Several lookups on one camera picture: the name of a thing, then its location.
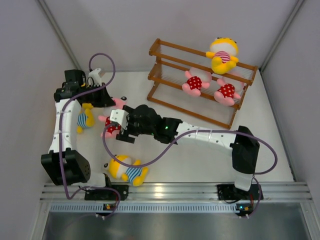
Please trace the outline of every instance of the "metal rod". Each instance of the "metal rod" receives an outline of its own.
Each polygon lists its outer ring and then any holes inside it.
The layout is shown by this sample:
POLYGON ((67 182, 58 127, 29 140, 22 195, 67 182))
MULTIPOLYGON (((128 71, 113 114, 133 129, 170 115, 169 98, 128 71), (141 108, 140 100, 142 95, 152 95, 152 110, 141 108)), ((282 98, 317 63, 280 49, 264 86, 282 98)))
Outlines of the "metal rod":
POLYGON ((72 52, 65 36, 63 35, 59 25, 57 24, 53 14, 51 13, 47 3, 45 2, 45 0, 36 0, 39 4, 39 6, 41 7, 42 11, 44 12, 46 18, 48 19, 48 21, 50 22, 56 36, 58 37, 61 45, 63 46, 66 54, 68 55, 68 57, 70 58, 73 66, 78 69, 81 70, 80 64, 78 62, 78 60, 76 59, 74 53, 72 52))
POLYGON ((293 7, 289 17, 285 21, 285 23, 284 23, 279 35, 277 36, 277 38, 275 39, 275 41, 274 41, 274 43, 272 45, 272 48, 270 49, 268 55, 266 56, 266 58, 264 59, 262 65, 261 65, 261 68, 260 68, 260 72, 261 73, 266 69, 266 67, 267 67, 268 63, 270 62, 272 56, 274 55, 276 49, 278 48, 279 44, 283 40, 286 32, 288 31, 289 27, 291 26, 293 20, 295 19, 297 13, 301 9, 301 7, 305 3, 305 1, 306 0, 298 0, 295 3, 295 6, 293 7))

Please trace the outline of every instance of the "metal rail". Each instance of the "metal rail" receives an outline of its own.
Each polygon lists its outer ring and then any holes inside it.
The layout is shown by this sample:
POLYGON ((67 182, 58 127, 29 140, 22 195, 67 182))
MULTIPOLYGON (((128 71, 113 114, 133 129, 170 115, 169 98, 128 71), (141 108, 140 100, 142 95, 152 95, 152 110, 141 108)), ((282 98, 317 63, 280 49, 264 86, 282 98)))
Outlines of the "metal rail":
MULTIPOLYGON (((221 182, 146 182, 140 187, 129 187, 127 203, 217 203, 217 185, 221 182)), ((308 203, 312 196, 305 182, 262 182, 260 183, 264 200, 262 203, 308 203)), ((70 194, 78 187, 69 186, 70 194)), ((40 202, 83 203, 85 192, 79 192, 74 199, 67 200, 62 186, 53 183, 46 184, 41 194, 40 202)))

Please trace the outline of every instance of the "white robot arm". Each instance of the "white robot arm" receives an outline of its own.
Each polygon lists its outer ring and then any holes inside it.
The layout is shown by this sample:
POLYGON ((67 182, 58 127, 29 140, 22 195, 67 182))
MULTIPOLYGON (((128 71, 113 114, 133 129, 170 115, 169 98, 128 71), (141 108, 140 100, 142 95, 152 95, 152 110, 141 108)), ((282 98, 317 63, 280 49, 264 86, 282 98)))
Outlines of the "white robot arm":
MULTIPOLYGON (((134 138, 129 135, 147 134, 168 144, 174 141, 175 136, 183 135, 176 141, 179 145, 195 144, 220 151, 232 158, 232 166, 236 172, 235 187, 246 192, 251 187, 260 146, 256 140, 234 133, 213 133, 208 128, 191 125, 176 118, 162 118, 146 105, 135 109, 124 106, 123 109, 113 110, 110 120, 122 127, 117 140, 134 143, 134 138)), ((240 126, 238 131, 252 135, 244 126, 240 126)))
POLYGON ((90 162, 77 151, 78 116, 82 103, 90 103, 97 108, 116 105, 109 96, 106 88, 102 87, 103 72, 97 68, 89 73, 91 82, 86 81, 85 73, 81 70, 67 70, 61 88, 54 93, 56 119, 53 139, 47 154, 41 156, 41 164, 55 185, 62 185, 62 174, 65 175, 67 185, 90 185, 105 187, 110 182, 108 176, 101 172, 93 172, 90 162), (78 94, 82 96, 72 100, 63 110, 65 104, 78 94), (59 122, 62 116, 62 127, 59 122), (63 169, 61 172, 59 153, 62 153, 63 169))

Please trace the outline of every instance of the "white wall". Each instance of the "white wall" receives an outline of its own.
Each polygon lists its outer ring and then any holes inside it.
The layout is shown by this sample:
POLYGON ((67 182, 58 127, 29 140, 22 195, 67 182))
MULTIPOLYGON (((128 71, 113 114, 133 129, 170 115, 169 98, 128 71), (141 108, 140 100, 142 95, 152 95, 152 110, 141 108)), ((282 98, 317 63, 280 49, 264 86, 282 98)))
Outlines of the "white wall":
MULTIPOLYGON (((109 53, 118 70, 149 70, 156 38, 208 51, 215 37, 234 38, 241 62, 260 65, 294 0, 46 0, 81 67, 109 53)), ((110 68, 103 57, 95 66, 110 68)))
POLYGON ((55 124, 53 93, 69 59, 34 0, 0 7, 0 239, 23 240, 43 183, 55 124))
POLYGON ((320 213, 320 1, 308 0, 264 72, 298 180, 320 213))

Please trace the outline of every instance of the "yellow plush toy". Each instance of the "yellow plush toy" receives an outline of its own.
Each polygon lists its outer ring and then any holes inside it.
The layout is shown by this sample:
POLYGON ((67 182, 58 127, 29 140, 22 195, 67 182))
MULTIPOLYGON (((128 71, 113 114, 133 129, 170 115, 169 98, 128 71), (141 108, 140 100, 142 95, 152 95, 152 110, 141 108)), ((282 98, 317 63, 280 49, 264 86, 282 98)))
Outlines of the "yellow plush toy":
POLYGON ((211 60, 211 69, 215 74, 225 74, 235 68, 239 59, 237 42, 227 37, 217 37, 205 53, 211 60))
POLYGON ((91 109, 94 108, 92 104, 83 103, 82 108, 84 109, 84 111, 81 111, 78 116, 78 127, 76 129, 76 132, 78 134, 81 134, 84 129, 91 128, 95 125, 95 118, 91 112, 91 109))
MULTIPOLYGON (((132 158, 127 155, 117 155, 116 158, 125 164, 141 165, 139 159, 133 164, 132 158)), ((149 169, 147 167, 127 167, 111 159, 109 164, 104 165, 104 170, 108 170, 113 178, 121 178, 123 181, 131 183, 134 187, 138 187, 144 182, 149 169)))

